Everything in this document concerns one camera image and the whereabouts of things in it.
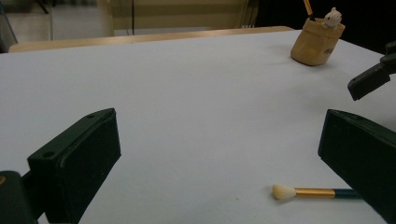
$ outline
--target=teal brush handle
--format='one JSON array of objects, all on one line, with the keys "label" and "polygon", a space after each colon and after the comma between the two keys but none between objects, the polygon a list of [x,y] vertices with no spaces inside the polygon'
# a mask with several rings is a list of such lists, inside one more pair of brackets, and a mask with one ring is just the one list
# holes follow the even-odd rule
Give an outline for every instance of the teal brush handle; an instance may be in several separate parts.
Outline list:
[{"label": "teal brush handle", "polygon": [[334,189],[337,199],[361,199],[361,196],[353,189]]}]

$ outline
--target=makeup brush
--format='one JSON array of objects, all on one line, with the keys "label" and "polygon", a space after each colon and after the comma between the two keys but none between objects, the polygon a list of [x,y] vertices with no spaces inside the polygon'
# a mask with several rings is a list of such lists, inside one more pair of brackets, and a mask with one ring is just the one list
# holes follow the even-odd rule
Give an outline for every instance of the makeup brush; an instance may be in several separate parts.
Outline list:
[{"label": "makeup brush", "polygon": [[274,197],[278,200],[300,198],[361,199],[353,189],[294,189],[283,185],[273,185]]},{"label": "makeup brush", "polygon": [[304,4],[305,4],[306,12],[308,13],[308,16],[309,16],[309,20],[315,21],[314,12],[312,11],[311,4],[309,3],[309,0],[304,0]]}]

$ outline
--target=floor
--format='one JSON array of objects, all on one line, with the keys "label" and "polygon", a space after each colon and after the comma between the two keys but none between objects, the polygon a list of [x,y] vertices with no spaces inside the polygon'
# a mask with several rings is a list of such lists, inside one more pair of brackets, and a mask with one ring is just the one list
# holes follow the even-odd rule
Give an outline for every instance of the floor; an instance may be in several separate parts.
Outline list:
[{"label": "floor", "polygon": [[49,14],[33,3],[27,12],[7,14],[19,43],[102,36],[95,1],[58,1],[46,8]]}]

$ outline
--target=dark background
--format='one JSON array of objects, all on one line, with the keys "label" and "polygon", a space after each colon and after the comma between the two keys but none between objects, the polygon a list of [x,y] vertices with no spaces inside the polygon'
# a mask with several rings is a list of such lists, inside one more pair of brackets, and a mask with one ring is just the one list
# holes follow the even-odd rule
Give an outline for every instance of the dark background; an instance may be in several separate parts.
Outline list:
[{"label": "dark background", "polygon": [[[347,42],[385,54],[385,45],[396,40],[396,0],[310,0],[310,5],[317,18],[336,7],[346,27],[341,39]],[[300,30],[307,17],[304,0],[259,0],[255,26],[285,25]]]}]

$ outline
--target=gold ferrule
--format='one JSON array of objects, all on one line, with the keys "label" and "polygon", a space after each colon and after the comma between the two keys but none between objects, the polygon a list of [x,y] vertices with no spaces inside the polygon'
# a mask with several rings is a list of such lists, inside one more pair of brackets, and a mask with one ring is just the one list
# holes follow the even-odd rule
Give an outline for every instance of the gold ferrule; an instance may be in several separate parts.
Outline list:
[{"label": "gold ferrule", "polygon": [[295,189],[296,197],[300,198],[327,198],[335,197],[333,189]]}]

